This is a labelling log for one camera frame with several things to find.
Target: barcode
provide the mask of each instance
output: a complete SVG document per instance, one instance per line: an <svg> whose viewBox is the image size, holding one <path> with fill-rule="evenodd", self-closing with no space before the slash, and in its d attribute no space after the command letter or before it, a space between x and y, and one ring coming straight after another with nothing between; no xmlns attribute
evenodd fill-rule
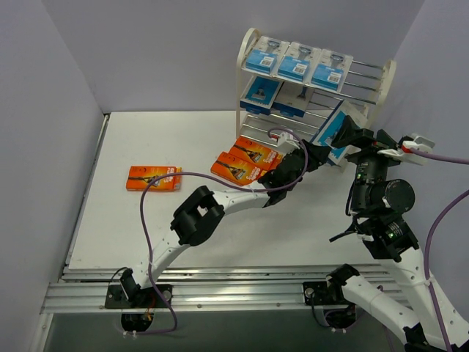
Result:
<svg viewBox="0 0 469 352"><path fill-rule="evenodd" d="M334 83L338 83L340 81L340 78L342 77L342 74L341 73L337 73L337 72L331 72L329 74L329 77L328 77L328 81L329 82L334 82Z"/></svg>
<svg viewBox="0 0 469 352"><path fill-rule="evenodd" d="M271 66L272 65L273 58L266 56L264 59L261 61L262 66Z"/></svg>
<svg viewBox="0 0 469 352"><path fill-rule="evenodd" d="M293 69L293 72L303 75L305 73L307 67L308 66L306 66L306 65L296 64L295 68Z"/></svg>

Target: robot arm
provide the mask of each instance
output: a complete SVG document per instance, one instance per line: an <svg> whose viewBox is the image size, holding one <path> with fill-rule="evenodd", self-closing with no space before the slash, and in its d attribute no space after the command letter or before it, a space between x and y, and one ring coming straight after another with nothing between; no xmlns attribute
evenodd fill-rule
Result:
<svg viewBox="0 0 469 352"><path fill-rule="evenodd" d="M265 187L255 182L243 188L254 190ZM269 200L267 193L237 191L230 188L223 191L209 191L206 186L197 188L174 212L170 231L153 247L153 278L157 279L186 249L204 243L224 216L241 210L263 208ZM133 279L140 289L152 285L147 268L148 258L133 268ZM131 281L130 287L124 291L136 291Z"/></svg>
<svg viewBox="0 0 469 352"><path fill-rule="evenodd" d="M392 275L413 311L385 298L349 265L331 273L328 280L331 290L338 290L343 298L363 307L392 330L405 344L406 351L445 351L429 291L431 281L453 351L469 351L469 323L455 310L435 278L425 279L424 256L402 218L415 201L412 186L404 180L386 180L390 166L402 161L424 164L422 157L409 154L407 149L431 152L434 143L416 135L397 143L383 130L374 138L371 131L346 119L333 146L349 144L361 148L347 156L357 165L350 197L353 221L349 232L357 233L373 258Z"/></svg>
<svg viewBox="0 0 469 352"><path fill-rule="evenodd" d="M330 147L315 146L304 140L303 143L306 155L303 149L292 148L289 143L288 149L291 151L282 162L258 181L243 187L246 191L210 191L206 186L198 187L174 212L169 233L152 248L152 278L156 280L185 250L208 240L224 216L241 210L265 208L283 200L294 186L281 191L269 190L297 180L302 175L305 158L307 172L316 170L327 161ZM140 290L151 286L148 263L149 259L146 258L122 273L120 283L129 302L134 300Z"/></svg>

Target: orange box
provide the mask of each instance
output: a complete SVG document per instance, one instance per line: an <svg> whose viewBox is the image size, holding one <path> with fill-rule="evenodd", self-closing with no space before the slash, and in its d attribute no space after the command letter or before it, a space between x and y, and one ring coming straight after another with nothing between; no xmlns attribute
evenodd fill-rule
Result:
<svg viewBox="0 0 469 352"><path fill-rule="evenodd" d="M239 186L245 186L261 177L264 170L236 156L222 152L210 171Z"/></svg>
<svg viewBox="0 0 469 352"><path fill-rule="evenodd" d="M132 166L129 170L125 188L128 191L142 191L155 177L181 172L175 166ZM176 191L181 188L181 176L168 176L149 188L149 191Z"/></svg>
<svg viewBox="0 0 469 352"><path fill-rule="evenodd" d="M229 154L267 171L274 169L282 158L282 155L275 150L271 150L242 136L234 143L234 146L229 150Z"/></svg>

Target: white shelf rack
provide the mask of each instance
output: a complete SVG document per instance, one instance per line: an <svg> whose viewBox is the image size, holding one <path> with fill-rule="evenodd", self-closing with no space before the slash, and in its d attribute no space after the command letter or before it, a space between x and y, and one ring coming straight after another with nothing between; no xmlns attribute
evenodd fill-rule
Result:
<svg viewBox="0 0 469 352"><path fill-rule="evenodd" d="M256 115L251 113L242 114L240 99L244 88L243 71L249 75L264 76L277 81L288 81L279 77L272 77L266 73L252 73L245 70L243 64L249 53L261 37L258 29L250 28L241 43L240 52L237 56L236 66L236 136L244 136L256 142L275 147L273 141L267 137L267 130L274 125L291 128L302 138L309 140L317 132L325 119L334 110L337 104L347 99L355 104L368 118L366 127L372 125L380 108L384 104L391 87L396 62L389 59L384 66L368 64L353 60L349 73L344 82L341 92L317 87L313 84L302 84L301 86L314 88L314 94L309 102L308 110L304 117L283 117L279 111L273 111L270 115Z"/></svg>

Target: screw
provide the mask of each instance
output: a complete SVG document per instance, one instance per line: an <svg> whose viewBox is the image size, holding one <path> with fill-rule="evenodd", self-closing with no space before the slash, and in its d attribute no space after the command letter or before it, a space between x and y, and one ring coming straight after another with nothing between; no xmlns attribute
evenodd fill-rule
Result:
<svg viewBox="0 0 469 352"><path fill-rule="evenodd" d="M311 298L313 296L313 293L314 293L314 290L310 287L308 287L306 290L305 290L305 296L308 297L308 298Z"/></svg>
<svg viewBox="0 0 469 352"><path fill-rule="evenodd" d="M166 298L167 301L169 301L172 297L172 294L168 290L164 290L163 291L163 296L164 296L164 298Z"/></svg>

